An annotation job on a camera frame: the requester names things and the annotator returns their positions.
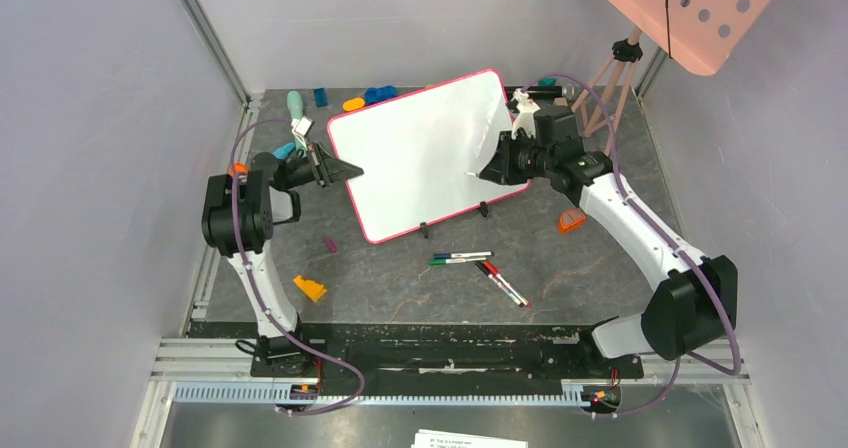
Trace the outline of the purple marker cap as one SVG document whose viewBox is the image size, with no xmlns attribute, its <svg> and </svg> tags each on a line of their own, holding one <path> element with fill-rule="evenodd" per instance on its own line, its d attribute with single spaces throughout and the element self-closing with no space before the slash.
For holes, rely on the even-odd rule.
<svg viewBox="0 0 848 448">
<path fill-rule="evenodd" d="M 329 238 L 329 237 L 325 237 L 325 238 L 324 238 L 324 243 L 325 243 L 325 245 L 326 245 L 327 249 L 328 249 L 331 253 L 337 253 L 337 252 L 338 252 L 337 245 L 336 245 L 336 243 L 335 243 L 335 242 L 334 242 L 331 238 Z"/>
</svg>

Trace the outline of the pink framed whiteboard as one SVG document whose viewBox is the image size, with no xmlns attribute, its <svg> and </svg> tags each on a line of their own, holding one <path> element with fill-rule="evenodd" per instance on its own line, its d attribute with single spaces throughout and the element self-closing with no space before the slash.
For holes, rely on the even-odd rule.
<svg viewBox="0 0 848 448">
<path fill-rule="evenodd" d="M 476 180 L 512 128 L 500 75 L 486 69 L 361 110 L 327 124 L 335 156 L 363 169 L 348 180 L 371 244 L 410 234 L 529 188 Z"/>
</svg>

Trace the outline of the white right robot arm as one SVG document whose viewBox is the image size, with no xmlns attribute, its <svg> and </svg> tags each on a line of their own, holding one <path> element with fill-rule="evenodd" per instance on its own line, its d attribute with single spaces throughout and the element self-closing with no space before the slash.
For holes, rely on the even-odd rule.
<svg viewBox="0 0 848 448">
<path fill-rule="evenodd" d="M 618 358 L 653 352 L 673 361 L 728 335 L 735 327 L 738 270 L 726 256 L 710 258 L 649 210 L 616 163 L 588 151 L 566 107 L 518 118 L 496 136 L 478 178 L 513 186 L 544 178 L 616 240 L 647 280 L 644 311 L 592 326 L 577 350 L 580 368 L 602 376 Z"/>
</svg>

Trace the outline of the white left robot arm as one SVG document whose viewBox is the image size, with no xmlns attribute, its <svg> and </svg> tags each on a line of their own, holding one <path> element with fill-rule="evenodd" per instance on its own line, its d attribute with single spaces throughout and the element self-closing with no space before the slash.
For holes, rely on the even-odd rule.
<svg viewBox="0 0 848 448">
<path fill-rule="evenodd" d="M 252 358 L 256 377 L 318 375 L 319 355 L 302 339 L 298 310 L 289 300 L 273 259 L 275 227 L 300 220 L 297 188 L 326 188 L 363 175 L 362 168 L 311 143 L 305 154 L 280 158 L 260 152 L 244 173 L 210 177 L 201 214 L 206 244 L 235 270 L 253 309 L 257 333 L 237 349 Z"/>
</svg>

